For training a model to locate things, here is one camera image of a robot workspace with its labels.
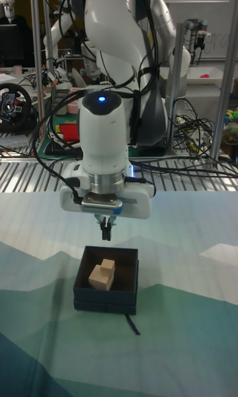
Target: pink object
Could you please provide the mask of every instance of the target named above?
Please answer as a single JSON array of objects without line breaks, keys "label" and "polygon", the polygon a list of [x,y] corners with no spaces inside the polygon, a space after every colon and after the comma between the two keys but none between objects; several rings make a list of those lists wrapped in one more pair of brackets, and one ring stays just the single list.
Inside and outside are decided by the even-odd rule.
[{"label": "pink object", "polygon": [[73,102],[71,102],[70,104],[67,105],[68,114],[77,114],[78,110],[79,110],[79,108],[78,108],[76,100],[74,100]]},{"label": "pink object", "polygon": [[[80,87],[72,87],[72,89],[70,89],[70,93],[77,92],[79,90],[81,90]],[[78,110],[79,108],[76,100],[73,100],[73,102],[67,105],[68,114],[77,114]]]}]

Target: steering wheel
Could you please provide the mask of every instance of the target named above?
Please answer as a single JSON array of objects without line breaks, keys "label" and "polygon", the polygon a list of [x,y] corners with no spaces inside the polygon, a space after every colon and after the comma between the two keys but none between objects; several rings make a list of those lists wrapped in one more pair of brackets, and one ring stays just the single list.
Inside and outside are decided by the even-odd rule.
[{"label": "steering wheel", "polygon": [[0,131],[9,133],[19,130],[30,115],[31,99],[27,91],[14,83],[1,83],[0,99]]}]

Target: yellow object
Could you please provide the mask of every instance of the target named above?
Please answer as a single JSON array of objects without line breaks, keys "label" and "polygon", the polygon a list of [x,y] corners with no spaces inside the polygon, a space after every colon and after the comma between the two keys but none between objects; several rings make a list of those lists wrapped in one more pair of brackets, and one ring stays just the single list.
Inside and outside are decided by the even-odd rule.
[{"label": "yellow object", "polygon": [[199,149],[197,148],[197,146],[196,146],[193,142],[190,143],[189,147],[190,147],[194,152],[196,152],[196,153],[198,153],[198,154],[202,152],[201,150],[199,150]]}]

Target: black strap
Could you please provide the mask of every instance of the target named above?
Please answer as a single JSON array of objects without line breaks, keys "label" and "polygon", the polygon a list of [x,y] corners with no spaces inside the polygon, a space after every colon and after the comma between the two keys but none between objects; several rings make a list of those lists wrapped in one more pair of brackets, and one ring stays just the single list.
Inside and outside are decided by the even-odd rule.
[{"label": "black strap", "polygon": [[129,315],[125,315],[126,320],[128,322],[128,324],[130,325],[132,331],[135,333],[136,336],[140,336],[140,332],[138,331],[138,329],[136,328],[136,325],[132,322],[131,318],[129,317]]}]

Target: metal grating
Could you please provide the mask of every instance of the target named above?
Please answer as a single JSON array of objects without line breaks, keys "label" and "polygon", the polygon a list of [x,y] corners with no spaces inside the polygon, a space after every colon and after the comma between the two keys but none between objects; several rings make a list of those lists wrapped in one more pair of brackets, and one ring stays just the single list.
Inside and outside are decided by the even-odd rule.
[{"label": "metal grating", "polygon": [[[64,168],[69,164],[70,161],[57,162],[54,165],[54,170],[58,173],[62,173]],[[140,170],[135,166],[135,176],[144,177],[149,181],[152,181],[157,191],[164,192],[184,192],[184,191],[238,191],[238,180],[234,178],[228,178],[217,176],[212,178],[211,174],[207,177],[203,177],[204,173],[198,171],[201,169],[200,162],[190,160],[178,160],[169,158],[167,160],[156,160],[153,162],[145,162],[151,169],[153,167],[161,168],[185,168],[187,176],[181,176],[178,174],[167,173],[153,173],[145,170]],[[189,166],[192,166],[198,176],[192,176],[186,170]],[[229,168],[224,165],[218,165],[218,170],[224,173],[229,172]],[[17,193],[17,192],[58,192],[61,184],[58,179],[52,177],[48,171],[46,171],[35,159],[0,162],[0,192],[1,193]]]}]

